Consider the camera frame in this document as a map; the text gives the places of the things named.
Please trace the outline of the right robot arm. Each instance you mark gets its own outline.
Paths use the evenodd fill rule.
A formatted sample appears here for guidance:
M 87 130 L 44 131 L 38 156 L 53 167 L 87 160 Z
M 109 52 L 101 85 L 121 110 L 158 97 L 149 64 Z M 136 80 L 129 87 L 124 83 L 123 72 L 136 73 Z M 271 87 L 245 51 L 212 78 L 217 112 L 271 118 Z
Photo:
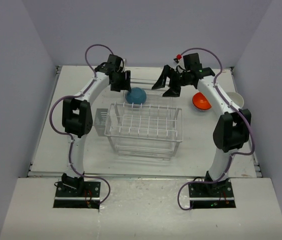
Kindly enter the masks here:
M 228 180 L 228 171 L 234 156 L 250 138 L 252 114 L 235 104 L 217 82 L 218 75 L 210 67 L 203 67 L 198 53 L 181 56 L 183 65 L 164 65 L 153 90 L 168 86 L 163 97 L 179 97 L 181 88 L 194 86 L 211 105 L 218 120 L 212 134 L 216 152 L 210 169 L 206 172 L 202 188 L 214 197 L 222 191 Z

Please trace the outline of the blue white patterned bowl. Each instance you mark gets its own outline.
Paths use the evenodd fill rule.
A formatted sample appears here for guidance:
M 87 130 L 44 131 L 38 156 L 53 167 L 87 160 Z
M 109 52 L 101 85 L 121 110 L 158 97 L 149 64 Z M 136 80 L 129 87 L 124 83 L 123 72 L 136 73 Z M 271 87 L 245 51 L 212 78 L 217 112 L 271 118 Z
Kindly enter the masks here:
M 195 108 L 197 111 L 200 111 L 200 112 L 207 112 L 207 111 L 210 110 L 210 108 L 208 108 L 208 109 L 205 109 L 205 108 L 201 109 L 201 108 L 197 107 L 196 105 L 194 105 L 194 108 Z

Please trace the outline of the small orange plastic bowl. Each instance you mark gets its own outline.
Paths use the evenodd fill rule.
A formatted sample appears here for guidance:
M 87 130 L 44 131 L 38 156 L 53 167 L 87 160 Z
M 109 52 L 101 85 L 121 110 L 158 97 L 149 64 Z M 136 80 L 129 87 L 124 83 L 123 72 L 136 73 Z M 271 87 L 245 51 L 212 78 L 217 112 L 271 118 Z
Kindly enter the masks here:
M 211 109 L 212 108 L 209 101 L 206 99 L 206 97 L 201 92 L 196 93 L 192 97 L 192 104 L 201 109 L 208 109 L 208 108 Z

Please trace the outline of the blue plastic bowl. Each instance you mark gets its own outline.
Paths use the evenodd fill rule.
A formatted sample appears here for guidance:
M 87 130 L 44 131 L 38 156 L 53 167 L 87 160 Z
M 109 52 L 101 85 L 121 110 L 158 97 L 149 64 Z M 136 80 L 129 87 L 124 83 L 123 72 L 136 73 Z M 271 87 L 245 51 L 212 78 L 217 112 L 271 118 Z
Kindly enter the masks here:
M 147 100 L 147 94 L 145 90 L 139 87 L 131 88 L 131 91 L 128 91 L 125 95 L 125 100 L 129 104 L 141 105 L 144 104 Z

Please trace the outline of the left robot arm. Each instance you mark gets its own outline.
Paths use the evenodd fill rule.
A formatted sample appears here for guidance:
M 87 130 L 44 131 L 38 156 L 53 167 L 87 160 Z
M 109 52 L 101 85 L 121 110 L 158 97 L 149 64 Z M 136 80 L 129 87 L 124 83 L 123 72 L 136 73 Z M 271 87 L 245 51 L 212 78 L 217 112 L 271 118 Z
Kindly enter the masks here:
M 73 196 L 84 193 L 83 157 L 85 142 L 93 126 L 91 106 L 99 94 L 108 86 L 114 92 L 131 91 L 131 72 L 125 70 L 125 61 L 120 56 L 110 54 L 106 62 L 95 69 L 95 75 L 76 96 L 63 100 L 62 126 L 70 134 L 68 169 L 61 181 Z

